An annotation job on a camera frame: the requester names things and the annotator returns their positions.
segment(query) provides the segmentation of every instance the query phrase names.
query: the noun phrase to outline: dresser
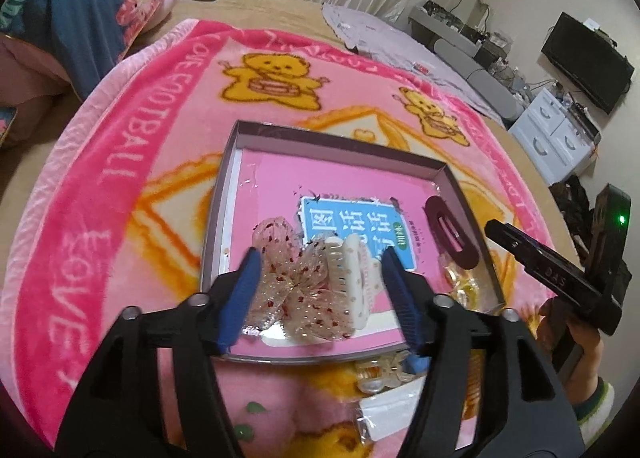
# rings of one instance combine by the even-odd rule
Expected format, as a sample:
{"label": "dresser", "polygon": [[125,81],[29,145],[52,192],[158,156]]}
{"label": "dresser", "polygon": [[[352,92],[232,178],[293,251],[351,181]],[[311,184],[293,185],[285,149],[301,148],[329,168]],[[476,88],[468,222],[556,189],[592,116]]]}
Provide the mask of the dresser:
{"label": "dresser", "polygon": [[566,108],[543,89],[509,130],[548,185],[583,167],[594,149]]}

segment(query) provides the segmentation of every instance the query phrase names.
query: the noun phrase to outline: screw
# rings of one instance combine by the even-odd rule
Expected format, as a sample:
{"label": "screw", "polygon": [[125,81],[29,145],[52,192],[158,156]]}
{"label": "screw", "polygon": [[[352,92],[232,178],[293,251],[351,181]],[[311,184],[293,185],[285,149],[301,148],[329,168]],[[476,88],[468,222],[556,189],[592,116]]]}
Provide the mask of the screw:
{"label": "screw", "polygon": [[502,310],[502,317],[504,317],[507,321],[515,323],[520,320],[520,316],[518,312],[511,308],[507,308],[506,310]]}
{"label": "screw", "polygon": [[440,308],[451,308],[454,305],[453,299],[445,294],[438,294],[433,298],[433,303]]}
{"label": "screw", "polygon": [[209,296],[207,294],[193,294],[189,298],[190,306],[204,306],[209,302]]}
{"label": "screw", "polygon": [[142,310],[140,310],[139,307],[127,306],[122,311],[122,318],[126,319],[127,321],[131,321],[132,319],[135,319],[136,317],[138,317],[141,313],[142,313]]}

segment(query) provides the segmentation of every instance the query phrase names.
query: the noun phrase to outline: green label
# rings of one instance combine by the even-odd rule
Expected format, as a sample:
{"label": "green label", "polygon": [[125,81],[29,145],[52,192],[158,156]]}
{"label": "green label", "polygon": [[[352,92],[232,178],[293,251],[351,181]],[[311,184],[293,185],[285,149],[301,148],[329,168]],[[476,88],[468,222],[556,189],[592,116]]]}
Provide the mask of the green label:
{"label": "green label", "polygon": [[404,230],[404,225],[402,225],[402,223],[400,222],[395,222],[394,233],[396,234],[396,241],[398,242],[396,247],[398,247],[400,250],[406,250],[407,242],[406,242],[406,231]]}

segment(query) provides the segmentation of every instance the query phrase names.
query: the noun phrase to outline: pink blanket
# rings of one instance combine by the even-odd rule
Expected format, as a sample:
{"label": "pink blanket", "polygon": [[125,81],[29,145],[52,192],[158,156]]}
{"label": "pink blanket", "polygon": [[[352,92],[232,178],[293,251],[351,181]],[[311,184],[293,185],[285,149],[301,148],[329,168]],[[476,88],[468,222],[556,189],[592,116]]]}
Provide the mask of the pink blanket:
{"label": "pink blanket", "polygon": [[[461,101],[308,38],[185,21],[119,64],[87,99],[54,148],[14,241],[0,376],[49,442],[121,308],[170,308],[196,290],[209,197],[238,119],[445,160],[481,225],[498,218],[551,245],[525,183]],[[511,256],[491,244],[490,251],[509,305],[535,324],[547,291]],[[352,364],[216,369],[248,457],[395,456],[399,448],[402,434],[360,443],[351,423],[349,402],[360,396]],[[265,411],[248,409],[250,402]],[[173,422],[169,415],[171,430]],[[465,425],[462,439],[469,437]]]}

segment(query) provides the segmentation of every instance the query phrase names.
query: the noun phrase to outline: black flat screen television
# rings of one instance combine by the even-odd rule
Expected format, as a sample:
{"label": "black flat screen television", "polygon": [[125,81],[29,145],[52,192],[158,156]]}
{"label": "black flat screen television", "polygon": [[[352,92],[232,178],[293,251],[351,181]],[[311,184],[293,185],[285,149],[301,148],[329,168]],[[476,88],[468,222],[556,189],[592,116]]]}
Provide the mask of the black flat screen television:
{"label": "black flat screen television", "polygon": [[607,113],[628,91],[634,67],[604,38],[564,12],[542,53]]}

